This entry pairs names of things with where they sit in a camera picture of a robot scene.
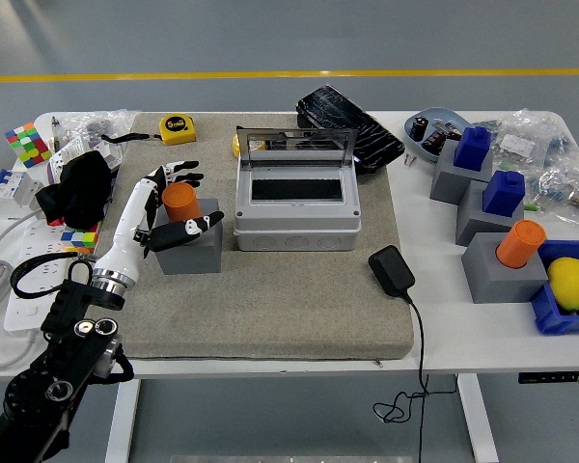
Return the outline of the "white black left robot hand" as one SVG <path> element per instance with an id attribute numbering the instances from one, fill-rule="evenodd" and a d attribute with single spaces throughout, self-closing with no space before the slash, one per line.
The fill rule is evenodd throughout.
<path id="1" fill-rule="evenodd" d="M 119 295 L 139 278 L 139 265 L 148 252 L 165 251 L 186 244 L 220 223 L 221 211 L 157 227 L 161 195 L 173 184 L 200 185 L 203 175 L 192 170 L 197 161 L 177 161 L 158 167 L 134 186 L 115 229 L 112 246 L 99 258 L 92 271 L 92 286 Z"/>

